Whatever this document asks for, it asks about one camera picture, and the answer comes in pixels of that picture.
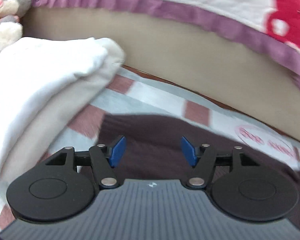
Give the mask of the beige bed base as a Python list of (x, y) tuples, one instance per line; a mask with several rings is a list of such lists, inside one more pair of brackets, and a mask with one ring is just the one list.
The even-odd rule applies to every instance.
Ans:
[(31, 9), (27, 36), (108, 37), (133, 69), (171, 81), (256, 118), (300, 141), (300, 54), (253, 31), (237, 40), (146, 14), (87, 8)]

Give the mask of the dark brown knit sweater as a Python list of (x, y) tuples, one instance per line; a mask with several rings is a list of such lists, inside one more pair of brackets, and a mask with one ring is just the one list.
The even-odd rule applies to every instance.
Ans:
[(164, 115), (106, 114), (97, 142), (113, 146), (119, 181), (200, 178), (213, 204), (231, 217), (267, 222), (287, 217), (300, 229), (300, 171), (247, 145)]

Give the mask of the white folded garment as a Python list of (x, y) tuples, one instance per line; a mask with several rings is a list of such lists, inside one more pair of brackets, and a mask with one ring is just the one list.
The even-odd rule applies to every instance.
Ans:
[(109, 38), (23, 37), (0, 53), (0, 183), (34, 166), (125, 61)]

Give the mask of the red bear quilted bedspread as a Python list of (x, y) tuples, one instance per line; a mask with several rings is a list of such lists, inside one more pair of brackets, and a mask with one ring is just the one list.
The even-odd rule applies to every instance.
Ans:
[(269, 55), (300, 89), (300, 0), (32, 0), (34, 7), (105, 8), (200, 26)]

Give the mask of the checkered cartoon play mat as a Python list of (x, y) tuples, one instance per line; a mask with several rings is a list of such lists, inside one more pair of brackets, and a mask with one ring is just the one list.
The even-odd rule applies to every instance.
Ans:
[(98, 139), (105, 114), (157, 114), (252, 146), (300, 171), (300, 143), (241, 113), (223, 109), (179, 87), (121, 69), (110, 82), (78, 81), (55, 96), (25, 129), (0, 174), (0, 231), (13, 220), (6, 202), (10, 181), (67, 144), (86, 150)]

